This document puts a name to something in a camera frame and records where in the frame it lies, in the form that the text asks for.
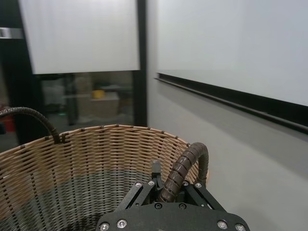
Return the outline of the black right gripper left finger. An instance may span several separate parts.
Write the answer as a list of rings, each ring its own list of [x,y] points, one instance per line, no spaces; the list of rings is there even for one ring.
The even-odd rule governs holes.
[[[122,211],[143,205],[149,205],[158,201],[159,193],[162,190],[163,183],[161,179],[161,164],[159,160],[152,162],[151,179],[147,182],[135,182],[126,194],[124,199],[116,208]]]

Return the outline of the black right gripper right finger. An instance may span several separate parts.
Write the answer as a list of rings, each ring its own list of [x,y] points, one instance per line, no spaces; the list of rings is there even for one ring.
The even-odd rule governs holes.
[[[206,186],[199,182],[191,184],[188,181],[184,181],[176,197],[176,202],[226,212],[222,205],[206,189]]]

